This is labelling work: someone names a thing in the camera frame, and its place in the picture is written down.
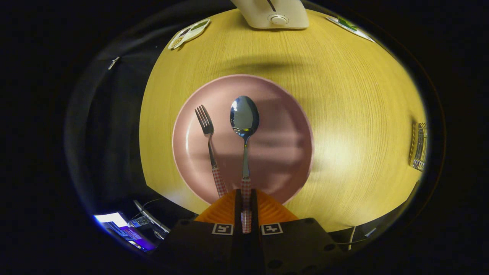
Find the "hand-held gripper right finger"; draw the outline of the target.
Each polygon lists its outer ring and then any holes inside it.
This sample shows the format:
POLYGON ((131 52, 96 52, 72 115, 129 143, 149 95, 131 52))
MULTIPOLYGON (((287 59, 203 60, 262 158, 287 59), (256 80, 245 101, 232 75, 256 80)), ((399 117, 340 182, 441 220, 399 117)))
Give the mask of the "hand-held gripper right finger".
POLYGON ((260 275, 324 275, 344 251, 314 218, 299 219, 260 190, 252 190, 260 275))

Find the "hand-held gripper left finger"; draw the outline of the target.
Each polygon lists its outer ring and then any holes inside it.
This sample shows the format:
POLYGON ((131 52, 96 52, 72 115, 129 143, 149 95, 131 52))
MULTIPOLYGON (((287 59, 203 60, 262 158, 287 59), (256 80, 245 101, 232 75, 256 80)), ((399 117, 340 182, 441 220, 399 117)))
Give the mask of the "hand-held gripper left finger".
POLYGON ((243 274, 243 206, 241 190, 226 195, 233 199, 232 223, 207 223, 182 219, 158 248, 152 261, 165 275, 243 274))

